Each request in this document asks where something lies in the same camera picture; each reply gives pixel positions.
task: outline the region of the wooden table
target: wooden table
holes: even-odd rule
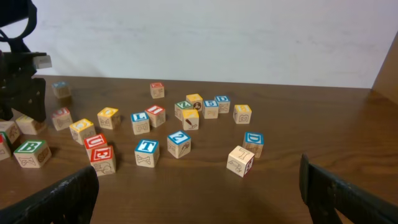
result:
[[[398,204],[398,106],[375,92],[354,88],[164,81],[166,97],[153,100],[151,80],[45,77],[47,116],[62,106],[51,83],[73,87],[68,106],[75,121],[98,127],[97,112],[119,108],[115,131],[97,128],[115,145],[117,173],[99,178],[92,223],[311,223],[299,191],[300,156],[381,198]],[[182,129],[174,103],[199,93],[205,100],[228,95],[231,107],[248,104],[250,124],[235,124],[232,112],[200,118],[188,131],[192,151],[175,159],[167,135]],[[157,104],[167,121],[148,134],[132,133],[129,115]],[[70,175],[89,161],[69,129],[48,129],[25,139],[47,140],[53,157],[41,169],[22,169],[15,158],[0,161],[0,208],[16,203]],[[230,151],[246,131],[264,134],[265,146],[245,178],[226,169]],[[142,138],[160,142],[155,169],[136,166],[134,149]]]

